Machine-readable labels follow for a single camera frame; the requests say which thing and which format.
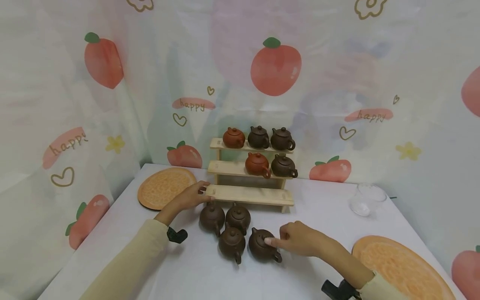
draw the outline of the white table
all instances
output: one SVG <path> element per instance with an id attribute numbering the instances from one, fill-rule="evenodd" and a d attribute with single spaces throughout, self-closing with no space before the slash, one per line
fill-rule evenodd
<path id="1" fill-rule="evenodd" d="M 140 184 L 150 175 L 169 166 L 146 164 L 130 183 L 97 227 L 55 277 L 40 300 L 75 300 L 108 262 L 132 239 L 145 219 L 156 212 L 137 201 Z M 212 180 L 204 169 L 190 168 L 197 180 Z M 351 250 L 355 241 L 366 235 L 380 235 L 396 240 L 423 257 L 448 283 L 457 299 L 465 299 L 442 269 L 417 233 L 390 199 L 371 217 L 354 214 L 347 201 L 355 185 L 313 180 L 289 180 L 295 206 L 281 214 L 278 207 L 247 206 L 252 215 L 250 228 L 263 228 L 278 235 L 278 228 L 301 220 L 338 240 Z M 298 257 L 281 252 L 283 263 L 259 263 L 247 249 L 242 263 L 223 258 L 217 250 L 214 234 L 198 225 L 202 206 L 182 212 L 171 224 L 176 231 L 184 228 L 188 238 L 181 245 L 169 243 L 167 251 L 145 275 L 137 299 L 329 299 L 321 292 L 326 279 L 338 284 L 341 276 L 319 259 Z"/>

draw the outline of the orange round placemat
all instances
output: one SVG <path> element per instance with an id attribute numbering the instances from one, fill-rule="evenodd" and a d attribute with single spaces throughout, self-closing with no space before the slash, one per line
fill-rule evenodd
<path id="1" fill-rule="evenodd" d="M 183 168 L 168 168 L 147 178 L 138 188 L 137 198 L 141 205 L 161 210 L 185 188 L 197 179 Z"/>
<path id="2" fill-rule="evenodd" d="M 366 236 L 355 243 L 352 254 L 409 299 L 455 300 L 448 285 L 432 266 L 394 240 Z"/>

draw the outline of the clay teapot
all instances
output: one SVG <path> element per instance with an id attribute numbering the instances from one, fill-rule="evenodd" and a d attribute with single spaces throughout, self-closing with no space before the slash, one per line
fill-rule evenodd
<path id="1" fill-rule="evenodd" d="M 245 135 L 241 130 L 229 127 L 223 134 L 223 143 L 228 148 L 242 148 L 245 143 Z"/>
<path id="2" fill-rule="evenodd" d="M 237 264 L 241 264 L 241 255 L 245 250 L 245 238 L 240 230 L 229 227 L 227 224 L 218 240 L 218 247 L 223 255 L 234 258 Z"/>
<path id="3" fill-rule="evenodd" d="M 275 247 L 268 246 L 264 242 L 265 238 L 273 237 L 273 234 L 268 230 L 256 229 L 255 227 L 252 228 L 252 235 L 250 235 L 250 239 L 248 240 L 248 247 L 257 260 L 262 261 L 273 259 L 277 263 L 282 262 L 280 252 L 278 252 Z"/>
<path id="4" fill-rule="evenodd" d="M 245 207 L 237 205 L 234 202 L 233 206 L 227 211 L 225 223 L 240 230 L 243 235 L 247 235 L 247 228 L 250 225 L 250 220 L 250 212 Z"/>
<path id="5" fill-rule="evenodd" d="M 245 168 L 249 174 L 263 176 L 266 179 L 272 175 L 268 168 L 268 159 L 260 153 L 249 152 L 245 160 Z"/>
<path id="6" fill-rule="evenodd" d="M 272 138 L 270 139 L 270 143 L 272 144 L 272 148 L 278 151 L 283 150 L 293 150 L 295 149 L 295 141 L 292 139 L 292 135 L 290 131 L 288 131 L 285 127 L 282 127 L 279 130 L 275 128 L 273 130 Z"/>
<path id="7" fill-rule="evenodd" d="M 293 160 L 286 156 L 275 154 L 271 168 L 275 176 L 297 178 L 299 175 Z"/>
<path id="8" fill-rule="evenodd" d="M 225 212 L 218 204 L 209 202 L 200 212 L 200 224 L 208 231 L 213 231 L 217 237 L 220 237 L 224 222 Z"/>
<path id="9" fill-rule="evenodd" d="M 256 149 L 266 149 L 270 146 L 270 141 L 268 140 L 268 133 L 265 128 L 261 126 L 250 127 L 250 133 L 248 134 L 248 145 Z"/>

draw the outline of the teapot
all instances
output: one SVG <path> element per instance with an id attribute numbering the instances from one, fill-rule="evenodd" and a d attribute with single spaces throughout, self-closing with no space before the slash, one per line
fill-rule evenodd
<path id="1" fill-rule="evenodd" d="M 260 153 L 248 153 L 248 158 L 245 160 L 245 168 L 251 175 L 263 176 L 269 179 L 272 175 L 268 168 L 268 159 Z"/>
<path id="2" fill-rule="evenodd" d="M 235 227 L 240 230 L 243 235 L 247 235 L 247 228 L 250 225 L 250 213 L 249 211 L 240 205 L 237 205 L 235 202 L 233 206 L 227 211 L 227 217 L 225 222 L 229 226 Z"/>
<path id="3" fill-rule="evenodd" d="M 222 207 L 213 202 L 208 202 L 200 212 L 200 224 L 208 231 L 213 231 L 220 237 L 220 229 L 225 222 L 225 212 Z"/>
<path id="4" fill-rule="evenodd" d="M 293 160 L 286 156 L 275 154 L 271 168 L 275 176 L 297 178 L 299 175 Z"/>
<path id="5" fill-rule="evenodd" d="M 273 135 L 270 139 L 272 148 L 278 151 L 292 151 L 293 149 L 295 149 L 295 141 L 292 139 L 290 131 L 288 131 L 285 127 L 282 127 L 280 130 L 276 130 L 275 128 L 273 128 L 272 130 Z"/>
<path id="6" fill-rule="evenodd" d="M 245 250 L 245 238 L 240 230 L 230 227 L 227 223 L 218 240 L 218 247 L 223 255 L 234 258 L 237 264 L 241 264 L 241 255 Z"/>
<path id="7" fill-rule="evenodd" d="M 267 130 L 265 128 L 262 128 L 261 126 L 250 126 L 250 133 L 248 134 L 247 140 L 248 145 L 250 145 L 250 147 L 252 148 L 266 149 L 270 146 Z"/>
<path id="8" fill-rule="evenodd" d="M 223 134 L 223 143 L 228 148 L 242 148 L 245 144 L 245 135 L 241 130 L 229 127 Z"/>
<path id="9" fill-rule="evenodd" d="M 273 238 L 273 234 L 265 229 L 252 228 L 252 235 L 248 241 L 248 248 L 252 255 L 260 261 L 273 259 L 277 263 L 282 262 L 282 256 L 275 247 L 265 244 L 265 238 Z"/>

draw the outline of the glass cup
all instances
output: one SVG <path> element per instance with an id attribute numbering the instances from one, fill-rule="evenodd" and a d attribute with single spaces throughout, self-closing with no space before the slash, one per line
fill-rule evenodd
<path id="1" fill-rule="evenodd" d="M 350 199 L 350 209 L 360 216 L 369 216 L 387 199 L 387 194 L 370 183 L 357 184 L 355 195 Z"/>

